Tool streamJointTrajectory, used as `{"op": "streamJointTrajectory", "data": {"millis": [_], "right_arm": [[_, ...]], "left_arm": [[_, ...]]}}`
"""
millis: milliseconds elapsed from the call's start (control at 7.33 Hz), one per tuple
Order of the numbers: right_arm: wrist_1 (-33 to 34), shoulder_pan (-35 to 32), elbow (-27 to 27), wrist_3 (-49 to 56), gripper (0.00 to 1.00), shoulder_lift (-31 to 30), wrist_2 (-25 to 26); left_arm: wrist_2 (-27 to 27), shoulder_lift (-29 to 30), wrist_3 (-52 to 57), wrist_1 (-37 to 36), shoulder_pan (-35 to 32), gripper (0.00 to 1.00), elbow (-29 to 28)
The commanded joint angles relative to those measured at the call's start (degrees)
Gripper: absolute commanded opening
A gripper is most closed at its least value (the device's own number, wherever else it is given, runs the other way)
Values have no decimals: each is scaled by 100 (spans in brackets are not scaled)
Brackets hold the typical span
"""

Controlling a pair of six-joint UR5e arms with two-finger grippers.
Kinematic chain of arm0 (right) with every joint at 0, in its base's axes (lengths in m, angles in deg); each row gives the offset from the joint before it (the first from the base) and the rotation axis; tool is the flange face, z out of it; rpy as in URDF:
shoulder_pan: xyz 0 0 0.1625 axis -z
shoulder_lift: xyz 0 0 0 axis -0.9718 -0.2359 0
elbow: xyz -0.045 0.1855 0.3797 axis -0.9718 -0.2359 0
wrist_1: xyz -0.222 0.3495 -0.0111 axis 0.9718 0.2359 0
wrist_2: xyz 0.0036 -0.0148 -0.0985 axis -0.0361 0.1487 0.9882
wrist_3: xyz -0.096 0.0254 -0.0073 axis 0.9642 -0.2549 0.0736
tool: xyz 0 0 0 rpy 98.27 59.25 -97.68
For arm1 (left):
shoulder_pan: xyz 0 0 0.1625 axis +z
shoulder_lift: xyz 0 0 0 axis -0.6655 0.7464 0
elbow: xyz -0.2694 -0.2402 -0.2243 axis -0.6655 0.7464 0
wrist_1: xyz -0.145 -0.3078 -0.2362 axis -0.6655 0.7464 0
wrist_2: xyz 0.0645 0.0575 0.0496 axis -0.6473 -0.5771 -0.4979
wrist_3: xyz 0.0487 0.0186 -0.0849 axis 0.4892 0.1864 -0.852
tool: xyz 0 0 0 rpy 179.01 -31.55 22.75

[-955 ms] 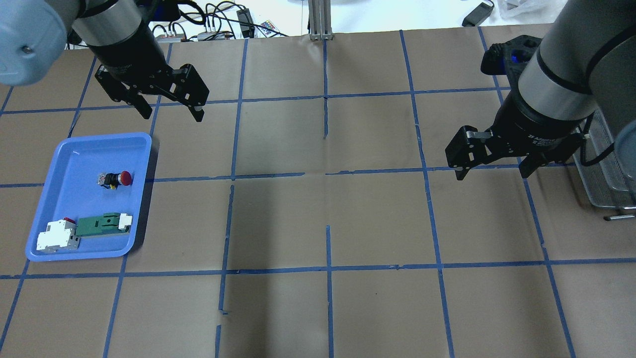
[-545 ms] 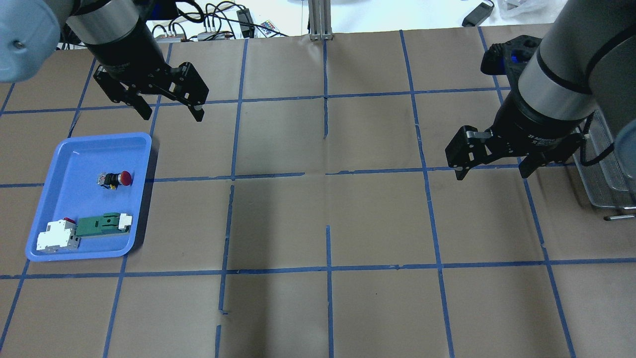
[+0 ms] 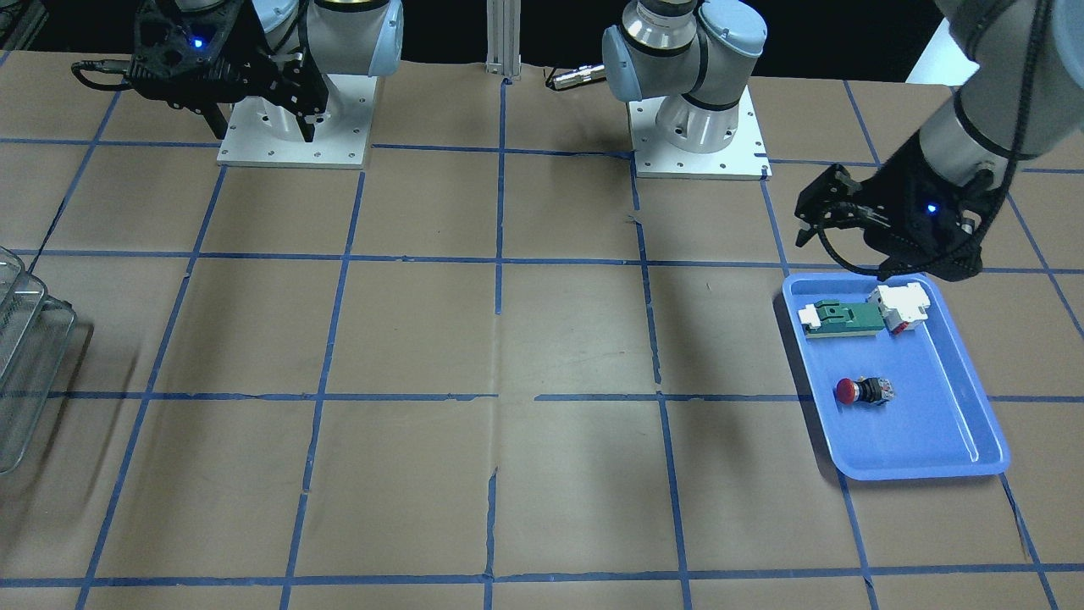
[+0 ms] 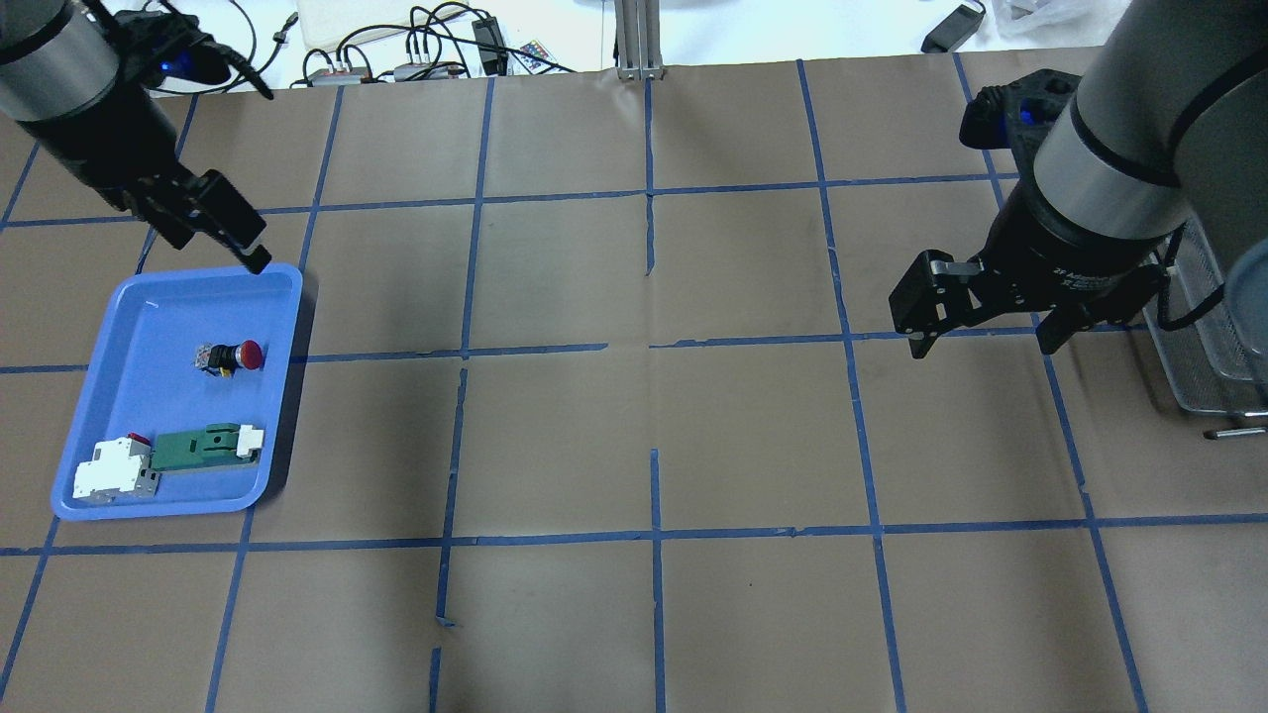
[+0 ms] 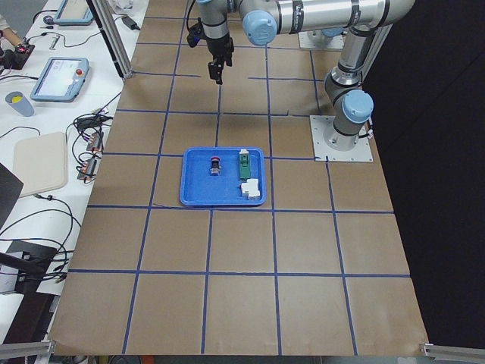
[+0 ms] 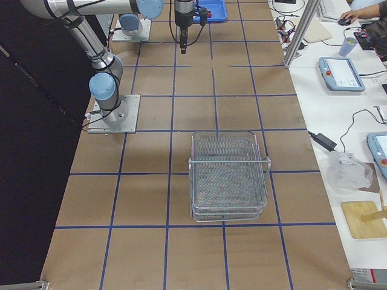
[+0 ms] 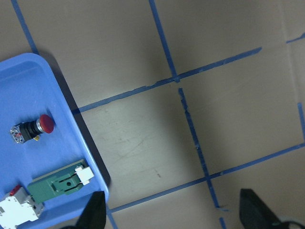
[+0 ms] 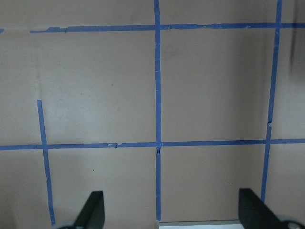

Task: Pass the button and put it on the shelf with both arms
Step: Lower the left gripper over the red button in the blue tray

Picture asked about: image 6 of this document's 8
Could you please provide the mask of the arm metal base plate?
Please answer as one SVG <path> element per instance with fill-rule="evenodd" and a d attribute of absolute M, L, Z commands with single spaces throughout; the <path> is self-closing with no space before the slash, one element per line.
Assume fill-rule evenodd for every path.
<path fill-rule="evenodd" d="M 140 95 L 120 95 L 120 97 L 122 98 L 120 106 L 103 120 L 99 105 L 94 102 L 93 110 L 97 113 L 91 115 L 89 121 L 91 124 L 87 126 L 89 134 L 136 133 Z"/>
<path fill-rule="evenodd" d="M 143 26 L 143 31 L 137 35 L 137 36 L 127 36 L 123 34 L 120 22 L 118 21 L 116 23 L 112 41 L 113 42 L 148 42 L 149 41 L 149 35 L 151 30 L 151 20 L 149 19 L 140 19 L 140 22 Z"/>

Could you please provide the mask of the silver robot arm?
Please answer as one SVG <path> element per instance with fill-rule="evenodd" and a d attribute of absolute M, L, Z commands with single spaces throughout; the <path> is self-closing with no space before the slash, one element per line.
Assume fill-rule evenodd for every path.
<path fill-rule="evenodd" d="M 155 19 L 161 15 L 163 1 L 22 1 L 33 15 L 62 22 L 92 61 L 96 71 L 89 89 L 99 106 L 99 120 L 109 127 L 120 126 L 128 115 L 128 105 L 119 93 L 123 74 L 122 61 L 108 51 L 86 20 L 88 15 L 143 15 Z"/>
<path fill-rule="evenodd" d="M 121 14 L 119 22 L 123 34 L 127 36 L 137 36 L 143 31 L 142 23 L 137 14 Z"/>

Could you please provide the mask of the person hand on mouse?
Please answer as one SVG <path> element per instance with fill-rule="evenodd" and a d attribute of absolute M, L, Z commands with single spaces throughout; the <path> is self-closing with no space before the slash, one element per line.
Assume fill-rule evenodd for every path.
<path fill-rule="evenodd" d="M 350 10 L 350 11 L 344 12 L 344 13 L 342 13 L 342 15 L 340 16 L 339 19 L 348 18 L 348 17 L 352 18 L 351 23 L 353 23 L 354 21 L 356 21 L 359 18 L 359 12 L 357 10 Z"/>

